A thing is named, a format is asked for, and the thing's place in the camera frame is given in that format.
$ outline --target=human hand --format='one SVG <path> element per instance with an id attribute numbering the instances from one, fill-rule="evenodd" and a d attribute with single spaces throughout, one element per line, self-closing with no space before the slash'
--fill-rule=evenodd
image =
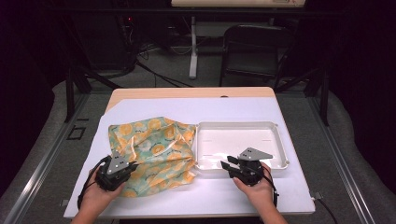
<path id="1" fill-rule="evenodd" d="M 125 183 L 122 183 L 114 191 L 106 191 L 101 189 L 96 183 L 95 178 L 99 167 L 94 172 L 91 179 L 88 181 L 87 188 L 81 202 L 81 206 L 72 223 L 93 223 L 96 218 L 107 208 L 107 206 L 117 196 L 120 195 Z"/>
<path id="2" fill-rule="evenodd" d="M 271 180 L 271 168 L 262 162 L 264 175 Z M 235 185 L 247 195 L 250 203 L 256 208 L 264 223 L 287 223 L 274 206 L 273 188 L 264 178 L 254 186 L 245 185 L 240 179 L 234 177 Z"/>

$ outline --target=office chair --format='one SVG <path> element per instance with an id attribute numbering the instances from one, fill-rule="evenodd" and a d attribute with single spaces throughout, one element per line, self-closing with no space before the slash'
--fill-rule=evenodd
<path id="1" fill-rule="evenodd" d="M 238 75 L 274 79 L 275 90 L 293 43 L 293 33 L 283 27 L 230 27 L 224 34 L 219 86 L 226 75 Z"/>

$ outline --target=dark background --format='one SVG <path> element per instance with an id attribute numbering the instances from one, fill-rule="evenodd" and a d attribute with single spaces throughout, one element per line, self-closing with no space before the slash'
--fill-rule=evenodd
<path id="1" fill-rule="evenodd" d="M 396 7 L 391 1 L 311 0 L 306 8 L 347 9 L 348 13 L 340 20 L 301 20 L 296 33 L 299 42 L 287 71 L 302 75 L 328 65 L 330 90 L 352 118 L 359 151 L 396 192 L 396 174 L 392 172 L 396 156 Z M 155 18 L 143 23 L 155 23 Z M 34 2 L 1 1 L 1 194 L 48 118 L 54 99 L 52 87 L 64 81 L 71 63 L 90 66 L 70 32 Z"/>

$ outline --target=cloth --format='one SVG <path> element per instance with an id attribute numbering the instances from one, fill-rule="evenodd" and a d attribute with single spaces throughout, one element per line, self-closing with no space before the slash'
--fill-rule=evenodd
<path id="1" fill-rule="evenodd" d="M 148 196 L 190 184 L 195 177 L 191 172 L 195 164 L 191 150 L 195 133 L 195 125 L 163 117 L 111 125 L 111 150 L 139 164 L 120 196 Z"/>

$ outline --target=white tray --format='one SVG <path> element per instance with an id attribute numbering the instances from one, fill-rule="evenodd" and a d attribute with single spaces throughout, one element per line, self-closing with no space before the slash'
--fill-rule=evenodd
<path id="1" fill-rule="evenodd" d="M 270 121 L 201 122 L 196 141 L 196 167 L 203 173 L 223 171 L 220 161 L 227 161 L 227 156 L 237 157 L 248 147 L 273 155 L 272 159 L 262 160 L 273 171 L 289 165 L 277 125 Z"/>

